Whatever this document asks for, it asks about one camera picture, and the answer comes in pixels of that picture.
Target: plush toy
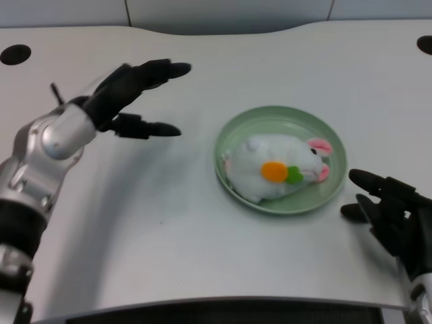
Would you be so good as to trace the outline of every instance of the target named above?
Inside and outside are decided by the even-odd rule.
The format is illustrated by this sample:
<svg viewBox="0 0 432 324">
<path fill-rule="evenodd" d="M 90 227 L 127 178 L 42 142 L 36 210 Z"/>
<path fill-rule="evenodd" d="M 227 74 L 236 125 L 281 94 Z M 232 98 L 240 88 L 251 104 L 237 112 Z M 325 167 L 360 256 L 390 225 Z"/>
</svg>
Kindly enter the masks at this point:
<svg viewBox="0 0 432 324">
<path fill-rule="evenodd" d="M 304 142 L 283 134 L 254 135 L 226 152 L 225 174 L 233 189 L 252 203 L 291 194 L 324 181 L 330 168 L 322 160 L 333 149 L 326 140 Z"/>
</svg>

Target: green plate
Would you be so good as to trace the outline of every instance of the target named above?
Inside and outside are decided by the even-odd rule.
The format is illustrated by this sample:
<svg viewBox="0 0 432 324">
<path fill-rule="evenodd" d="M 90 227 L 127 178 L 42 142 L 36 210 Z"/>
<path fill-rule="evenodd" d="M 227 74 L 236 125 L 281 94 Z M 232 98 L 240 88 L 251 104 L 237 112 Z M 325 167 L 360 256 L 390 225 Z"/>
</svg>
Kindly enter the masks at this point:
<svg viewBox="0 0 432 324">
<path fill-rule="evenodd" d="M 310 184 L 289 196 L 262 200 L 256 205 L 243 199 L 230 186 L 221 156 L 226 151 L 233 151 L 250 135 L 271 133 L 293 135 L 302 140 L 314 137 L 328 140 L 333 146 L 333 154 L 324 161 L 330 166 L 330 175 L 320 184 Z M 219 180 L 233 197 L 253 209 L 279 215 L 303 213 L 324 205 L 341 189 L 348 168 L 342 141 L 324 121 L 305 111 L 283 106 L 258 107 L 233 118 L 217 139 L 214 160 Z"/>
</svg>

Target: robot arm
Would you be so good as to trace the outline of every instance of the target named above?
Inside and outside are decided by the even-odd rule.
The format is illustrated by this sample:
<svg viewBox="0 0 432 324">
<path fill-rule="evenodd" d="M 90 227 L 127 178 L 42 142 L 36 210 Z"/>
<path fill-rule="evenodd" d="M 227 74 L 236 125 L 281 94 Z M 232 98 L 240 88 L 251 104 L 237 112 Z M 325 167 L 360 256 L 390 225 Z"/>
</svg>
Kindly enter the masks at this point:
<svg viewBox="0 0 432 324">
<path fill-rule="evenodd" d="M 123 64 L 89 97 L 78 97 L 25 125 L 16 135 L 12 156 L 0 165 L 0 323 L 28 323 L 31 305 L 24 295 L 33 273 L 32 259 L 48 225 L 66 173 L 79 162 L 97 131 L 148 139 L 178 136 L 163 123 L 120 113 L 144 90 L 190 71 L 168 59 L 131 67 Z"/>
<path fill-rule="evenodd" d="M 370 223 L 370 231 L 393 257 L 400 258 L 411 281 L 411 324 L 432 324 L 432 200 L 393 178 L 353 169 L 350 179 L 377 204 L 357 194 L 358 204 L 345 205 L 350 221 Z"/>
</svg>

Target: table surface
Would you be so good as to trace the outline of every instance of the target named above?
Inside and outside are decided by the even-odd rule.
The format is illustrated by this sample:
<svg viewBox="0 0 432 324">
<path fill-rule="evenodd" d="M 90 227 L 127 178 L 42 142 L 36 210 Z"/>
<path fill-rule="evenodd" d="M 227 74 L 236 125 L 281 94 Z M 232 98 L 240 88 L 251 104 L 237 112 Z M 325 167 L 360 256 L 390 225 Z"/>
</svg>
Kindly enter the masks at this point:
<svg viewBox="0 0 432 324">
<path fill-rule="evenodd" d="M 229 198 L 213 170 L 221 127 L 252 107 L 287 105 L 327 122 L 350 168 L 432 196 L 432 21 L 324 22 L 271 34 L 172 36 L 126 27 L 0 30 L 0 158 L 16 131 L 120 63 L 169 57 L 193 70 L 125 109 L 177 125 L 179 138 L 101 134 L 68 174 L 34 260 L 34 320 L 183 298 L 264 296 L 407 306 L 394 259 L 339 214 L 347 182 L 307 215 L 270 217 Z"/>
</svg>

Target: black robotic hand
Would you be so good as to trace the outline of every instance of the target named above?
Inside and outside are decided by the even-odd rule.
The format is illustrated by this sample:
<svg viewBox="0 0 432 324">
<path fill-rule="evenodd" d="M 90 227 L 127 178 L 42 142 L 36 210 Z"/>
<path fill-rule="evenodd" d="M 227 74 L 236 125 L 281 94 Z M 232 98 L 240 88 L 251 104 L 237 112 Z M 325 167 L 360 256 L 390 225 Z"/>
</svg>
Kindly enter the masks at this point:
<svg viewBox="0 0 432 324">
<path fill-rule="evenodd" d="M 101 132 L 113 130 L 117 136 L 148 139 L 150 136 L 179 136 L 181 132 L 164 123 L 147 123 L 141 116 L 120 111 L 137 99 L 142 91 L 154 89 L 169 79 L 184 76 L 191 70 L 188 63 L 171 63 L 169 59 L 148 61 L 140 66 L 123 64 L 101 82 L 93 95 L 70 101 L 81 107 Z M 59 104 L 63 100 L 56 87 L 51 88 Z"/>
<path fill-rule="evenodd" d="M 349 178 L 381 201 L 357 194 L 358 203 L 343 206 L 341 214 L 349 221 L 370 223 L 371 233 L 388 253 L 400 257 L 411 281 L 432 272 L 432 200 L 412 186 L 367 171 L 352 169 Z"/>
</svg>

